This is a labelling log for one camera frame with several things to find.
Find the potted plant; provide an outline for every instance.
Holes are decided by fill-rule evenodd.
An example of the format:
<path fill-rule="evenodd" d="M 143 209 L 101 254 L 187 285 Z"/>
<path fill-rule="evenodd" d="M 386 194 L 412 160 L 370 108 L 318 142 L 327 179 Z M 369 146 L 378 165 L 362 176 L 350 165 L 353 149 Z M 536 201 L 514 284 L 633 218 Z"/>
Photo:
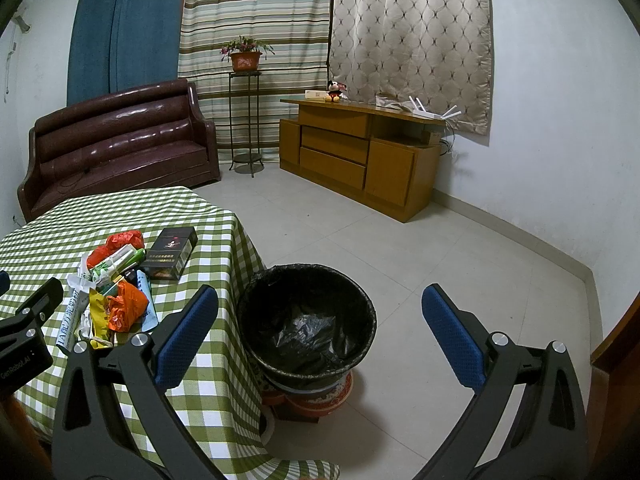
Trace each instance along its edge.
<path fill-rule="evenodd" d="M 238 38 L 238 40 L 228 41 L 220 49 L 222 61 L 225 60 L 225 57 L 229 58 L 234 72 L 257 70 L 258 62 L 262 55 L 261 50 L 265 56 L 267 52 L 275 54 L 271 45 L 264 41 L 254 40 L 254 38 L 245 36 L 238 36 Z"/>

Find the trash can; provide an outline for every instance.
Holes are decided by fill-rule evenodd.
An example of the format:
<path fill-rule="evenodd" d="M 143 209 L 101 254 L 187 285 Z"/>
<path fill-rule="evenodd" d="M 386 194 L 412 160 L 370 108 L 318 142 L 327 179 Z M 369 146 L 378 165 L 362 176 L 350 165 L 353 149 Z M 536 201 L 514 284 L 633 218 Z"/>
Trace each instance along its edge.
<path fill-rule="evenodd" d="M 331 389 L 369 351 L 376 311 L 351 278 L 319 264 L 254 274 L 238 303 L 242 342 L 275 386 Z"/>

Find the baseboard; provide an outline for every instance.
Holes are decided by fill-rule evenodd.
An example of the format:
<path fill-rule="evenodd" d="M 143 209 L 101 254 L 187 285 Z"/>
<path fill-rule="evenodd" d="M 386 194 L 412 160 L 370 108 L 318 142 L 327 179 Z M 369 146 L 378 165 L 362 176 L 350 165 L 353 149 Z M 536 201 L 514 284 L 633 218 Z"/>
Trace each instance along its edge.
<path fill-rule="evenodd" d="M 516 227 L 515 225 L 510 224 L 487 211 L 483 211 L 474 205 L 463 202 L 459 198 L 455 198 L 434 189 L 431 199 L 435 203 L 440 204 L 447 209 L 451 209 L 462 216 L 466 216 L 467 218 L 488 227 L 492 231 L 500 233 L 502 236 L 506 236 L 583 280 L 584 286 L 587 290 L 591 351 L 597 348 L 597 346 L 602 342 L 602 318 L 600 316 L 600 301 L 598 300 L 595 280 L 593 279 L 593 273 L 589 267 L 580 263 L 568 254 L 563 253 L 561 250 L 556 249 L 537 236 L 527 233 L 525 230 L 520 229 L 519 227 Z"/>

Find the blue gripper pad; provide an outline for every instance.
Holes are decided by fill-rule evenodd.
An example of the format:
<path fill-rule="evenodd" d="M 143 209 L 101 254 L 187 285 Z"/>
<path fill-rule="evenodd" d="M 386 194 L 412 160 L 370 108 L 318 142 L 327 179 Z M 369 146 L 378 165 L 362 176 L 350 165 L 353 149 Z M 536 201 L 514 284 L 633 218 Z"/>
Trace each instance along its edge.
<path fill-rule="evenodd" d="M 0 296 L 9 290 L 11 280 L 5 270 L 0 270 Z"/>
<path fill-rule="evenodd" d="M 196 294 L 194 299 L 195 302 L 191 305 L 188 313 L 158 353 L 154 381 L 160 390 L 175 388 L 180 384 L 187 368 L 193 361 L 193 357 L 198 352 L 198 348 L 218 316 L 218 295 L 215 288 L 208 286 L 203 293 Z"/>
<path fill-rule="evenodd" d="M 422 315 L 460 384 L 478 394 L 486 381 L 482 352 L 434 285 L 422 293 Z"/>

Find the wooden cabinet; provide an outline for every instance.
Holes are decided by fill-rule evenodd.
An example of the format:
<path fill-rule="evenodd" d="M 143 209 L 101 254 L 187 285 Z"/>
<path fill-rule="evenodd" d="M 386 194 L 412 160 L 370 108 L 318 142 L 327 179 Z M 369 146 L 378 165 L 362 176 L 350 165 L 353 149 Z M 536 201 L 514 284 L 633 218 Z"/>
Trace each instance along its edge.
<path fill-rule="evenodd" d="M 441 121 L 356 103 L 283 101 L 300 106 L 297 121 L 280 121 L 283 170 L 401 222 L 429 203 L 440 145 L 407 137 L 402 126 Z"/>
<path fill-rule="evenodd" d="M 369 147 L 364 191 L 404 206 L 414 168 L 414 153 L 404 146 L 374 139 Z"/>

